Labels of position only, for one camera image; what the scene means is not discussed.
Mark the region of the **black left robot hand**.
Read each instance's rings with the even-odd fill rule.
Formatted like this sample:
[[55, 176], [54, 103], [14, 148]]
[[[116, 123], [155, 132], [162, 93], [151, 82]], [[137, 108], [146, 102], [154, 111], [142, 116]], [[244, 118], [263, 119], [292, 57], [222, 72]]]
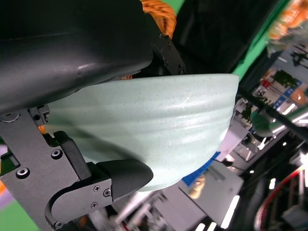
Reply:
[[111, 205], [145, 186], [138, 160], [85, 162], [65, 132], [42, 134], [49, 103], [122, 77], [183, 75], [171, 38], [138, 0], [0, 3], [0, 178], [42, 231]]

